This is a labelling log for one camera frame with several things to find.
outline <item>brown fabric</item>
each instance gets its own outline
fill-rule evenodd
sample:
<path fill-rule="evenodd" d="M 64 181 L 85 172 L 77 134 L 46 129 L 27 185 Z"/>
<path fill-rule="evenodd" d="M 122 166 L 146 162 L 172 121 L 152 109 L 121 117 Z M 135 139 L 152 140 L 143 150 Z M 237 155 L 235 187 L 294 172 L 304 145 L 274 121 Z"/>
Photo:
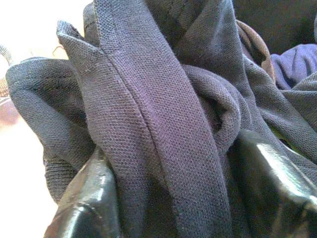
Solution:
<path fill-rule="evenodd" d="M 239 36 L 243 44 L 242 49 L 246 49 L 249 53 L 246 56 L 260 65 L 268 75 L 276 82 L 274 68 L 270 59 L 269 50 L 262 37 L 250 26 L 242 21 L 236 20 Z"/>

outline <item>stitching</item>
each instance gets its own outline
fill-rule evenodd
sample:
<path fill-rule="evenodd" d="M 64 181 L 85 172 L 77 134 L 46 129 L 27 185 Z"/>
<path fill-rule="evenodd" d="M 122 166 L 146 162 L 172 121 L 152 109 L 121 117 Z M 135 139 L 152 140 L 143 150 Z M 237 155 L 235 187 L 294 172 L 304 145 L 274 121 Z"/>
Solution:
<path fill-rule="evenodd" d="M 147 128 L 147 130 L 148 130 L 148 132 L 149 132 L 149 134 L 150 134 L 150 137 L 151 137 L 151 139 L 152 139 L 152 143 L 153 143 L 153 146 L 154 146 L 156 155 L 157 155 L 158 158 L 159 158 L 160 169 L 161 169 L 161 171 L 163 172 L 163 176 L 162 176 L 162 177 L 163 177 L 163 183 L 164 183 L 164 184 L 166 185 L 166 187 L 167 187 L 167 183 L 166 183 L 165 176 L 164 176 L 165 170 L 163 169 L 163 165 L 162 165 L 162 162 L 161 162 L 161 157 L 160 157 L 160 155 L 159 155 L 157 146 L 156 146 L 155 141 L 154 141 L 154 138 L 153 138 L 153 136 L 152 136 L 152 133 L 151 133 L 149 124 L 148 124 L 148 122 L 145 120 L 144 115 L 143 115 L 143 113 L 142 113 L 142 110 L 141 110 L 139 104 L 137 103 L 137 101 L 136 101 L 136 99 L 135 99 L 135 96 L 134 96 L 133 93 L 132 93 L 132 90 L 129 89 L 129 87 L 127 86 L 125 80 L 123 80 L 123 77 L 122 77 L 121 73 L 119 72 L 118 68 L 114 65 L 114 63 L 112 62 L 112 60 L 110 59 L 110 57 L 109 57 L 106 53 L 105 53 L 105 56 L 106 56 L 106 58 L 109 60 L 109 62 L 111 63 L 111 65 L 113 66 L 113 68 L 115 69 L 115 71 L 117 72 L 117 74 L 119 75 L 119 78 L 121 79 L 121 81 L 122 81 L 124 87 L 125 87 L 126 90 L 129 92 L 129 94 L 131 95 L 131 97 L 132 97 L 132 99 L 133 99 L 133 102 L 134 102 L 134 103 L 136 104 L 136 106 L 137 106 L 137 109 L 138 109 L 138 111 L 139 111 L 139 113 L 140 113 L 140 115 L 141 115 L 141 117 L 142 117 L 142 121 L 143 121 L 144 125 L 146 126 L 146 128 Z"/>
<path fill-rule="evenodd" d="M 120 39 L 118 38 L 118 27 L 117 27 L 117 24 L 116 24 L 116 21 L 114 20 L 114 14 L 113 14 L 113 4 L 112 2 L 110 1 L 110 7 L 109 7 L 109 10 L 110 10 L 110 15 L 111 15 L 111 23 L 114 25 L 114 29 L 113 29 L 113 32 L 114 32 L 114 39 L 115 39 L 115 42 L 114 44 L 111 45 L 111 48 L 107 48 L 107 45 L 103 45 L 102 42 L 106 41 L 107 39 L 105 39 L 105 35 L 102 31 L 102 22 L 100 22 L 100 18 L 103 18 L 102 15 L 100 14 L 100 12 L 97 10 L 97 8 L 100 10 L 102 9 L 103 7 L 102 6 L 99 6 L 99 4 L 97 4 L 95 1 L 94 1 L 94 8 L 95 8 L 95 13 L 96 13 L 96 25 L 97 25 L 97 32 L 98 32 L 98 36 L 99 36 L 99 41 L 100 41 L 100 48 L 102 49 L 102 51 L 107 54 L 107 53 L 113 53 L 115 52 L 116 50 L 119 50 L 120 47 L 122 47 L 121 45 L 121 41 Z"/>

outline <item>navy blue fabric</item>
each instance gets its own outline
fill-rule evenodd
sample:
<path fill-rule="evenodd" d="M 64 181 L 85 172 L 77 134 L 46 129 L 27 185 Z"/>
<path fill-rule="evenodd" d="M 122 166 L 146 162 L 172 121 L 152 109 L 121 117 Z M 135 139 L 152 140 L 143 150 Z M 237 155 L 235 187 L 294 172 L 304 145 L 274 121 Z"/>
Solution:
<path fill-rule="evenodd" d="M 317 133 L 243 55 L 232 1 L 94 0 L 91 10 L 85 37 L 58 24 L 69 60 L 31 59 L 7 74 L 44 145 L 56 201 L 98 145 L 115 174 L 124 237 L 250 237 L 239 168 L 226 156 L 242 128 L 317 184 Z"/>
<path fill-rule="evenodd" d="M 282 55 L 271 55 L 276 85 L 291 89 L 307 76 L 317 71 L 317 45 L 298 45 Z"/>

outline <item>pile of clothes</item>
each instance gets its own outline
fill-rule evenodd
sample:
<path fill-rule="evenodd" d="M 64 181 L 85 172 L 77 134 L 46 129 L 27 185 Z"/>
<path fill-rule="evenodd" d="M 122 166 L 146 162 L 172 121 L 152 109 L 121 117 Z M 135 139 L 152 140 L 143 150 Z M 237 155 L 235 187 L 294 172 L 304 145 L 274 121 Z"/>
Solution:
<path fill-rule="evenodd" d="M 242 129 L 317 185 L 316 45 L 270 55 L 247 2 L 235 2 L 236 19 L 231 0 L 94 0 L 84 37 L 58 23 L 69 60 L 9 69 L 57 203 L 98 146 L 115 175 L 124 237 L 250 237 L 228 159 Z"/>

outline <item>blue garment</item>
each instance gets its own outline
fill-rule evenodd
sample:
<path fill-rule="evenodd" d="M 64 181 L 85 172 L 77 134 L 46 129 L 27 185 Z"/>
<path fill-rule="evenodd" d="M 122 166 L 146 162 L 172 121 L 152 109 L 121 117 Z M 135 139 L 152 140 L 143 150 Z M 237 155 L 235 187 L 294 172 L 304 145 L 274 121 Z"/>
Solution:
<path fill-rule="evenodd" d="M 307 76 L 317 71 L 317 45 L 298 45 L 282 55 L 271 55 L 276 85 L 291 89 Z"/>
<path fill-rule="evenodd" d="M 240 168 L 227 158 L 239 130 L 261 134 L 315 185 L 317 133 L 243 56 L 232 1 L 146 2 L 94 0 L 85 37 L 58 24 L 69 60 L 7 73 L 43 143 L 52 196 L 96 144 L 116 177 L 124 237 L 251 237 L 232 174 Z"/>

